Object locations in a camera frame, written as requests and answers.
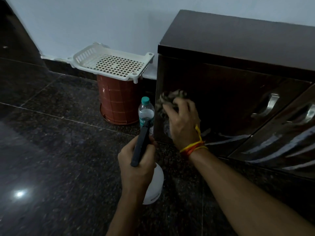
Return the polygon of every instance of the cabinet handle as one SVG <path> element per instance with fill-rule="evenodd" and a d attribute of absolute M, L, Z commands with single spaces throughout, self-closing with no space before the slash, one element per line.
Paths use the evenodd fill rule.
<path fill-rule="evenodd" d="M 303 125 L 305 123 L 308 123 L 309 121 L 312 120 L 312 118 L 315 116 L 315 104 L 312 104 L 307 113 L 306 116 L 303 120 L 301 120 L 300 122 L 292 122 L 292 121 L 287 121 L 288 123 L 294 124 L 294 125 Z"/>
<path fill-rule="evenodd" d="M 266 109 L 262 113 L 253 113 L 251 115 L 251 117 L 252 118 L 256 118 L 256 117 L 265 117 L 265 116 L 267 116 L 271 112 L 273 107 L 276 105 L 276 102 L 278 101 L 279 98 L 280 98 L 280 96 L 277 93 L 270 94 L 269 101 L 268 101 Z"/>

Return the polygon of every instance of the brown plastic bucket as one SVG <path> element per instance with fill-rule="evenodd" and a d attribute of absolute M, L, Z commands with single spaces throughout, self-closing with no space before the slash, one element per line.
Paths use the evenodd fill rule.
<path fill-rule="evenodd" d="M 100 112 L 106 121 L 116 125 L 128 125 L 139 121 L 138 107 L 143 94 L 143 84 L 139 79 L 122 81 L 97 75 L 100 92 Z"/>

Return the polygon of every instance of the cabinet door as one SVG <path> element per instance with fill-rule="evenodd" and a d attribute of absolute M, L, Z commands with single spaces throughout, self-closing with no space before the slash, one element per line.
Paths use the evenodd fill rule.
<path fill-rule="evenodd" d="M 229 157 L 315 178 L 315 85 Z"/>
<path fill-rule="evenodd" d="M 159 55 L 156 98 L 182 89 L 196 103 L 201 132 L 217 156 L 227 157 L 310 83 Z M 156 114 L 154 137 L 172 143 Z"/>

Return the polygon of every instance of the cabinet top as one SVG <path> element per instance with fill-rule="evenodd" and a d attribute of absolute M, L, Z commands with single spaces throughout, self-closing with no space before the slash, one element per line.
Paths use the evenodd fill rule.
<path fill-rule="evenodd" d="M 314 80 L 315 27 L 180 10 L 158 53 Z"/>

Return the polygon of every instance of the dark wooden cabinet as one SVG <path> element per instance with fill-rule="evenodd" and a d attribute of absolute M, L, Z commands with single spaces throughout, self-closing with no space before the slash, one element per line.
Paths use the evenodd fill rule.
<path fill-rule="evenodd" d="M 315 90 L 309 88 L 315 82 L 314 36 L 310 26 L 181 10 L 158 46 L 156 98 L 185 90 L 216 156 L 258 160 L 289 144 L 286 153 L 255 164 L 303 176 L 310 169 L 308 177 L 315 177 L 315 167 L 299 166 L 315 159 L 312 121 L 296 123 L 315 108 Z M 301 140 L 303 134 L 308 140 Z M 154 137 L 172 143 L 159 115 Z M 259 146 L 261 151 L 251 150 Z"/>
<path fill-rule="evenodd" d="M 315 85 L 229 157 L 315 178 Z"/>
<path fill-rule="evenodd" d="M 182 89 L 196 103 L 204 140 L 227 157 L 251 134 L 309 87 L 310 83 L 159 55 L 156 94 Z M 171 143 L 157 115 L 154 136 Z"/>

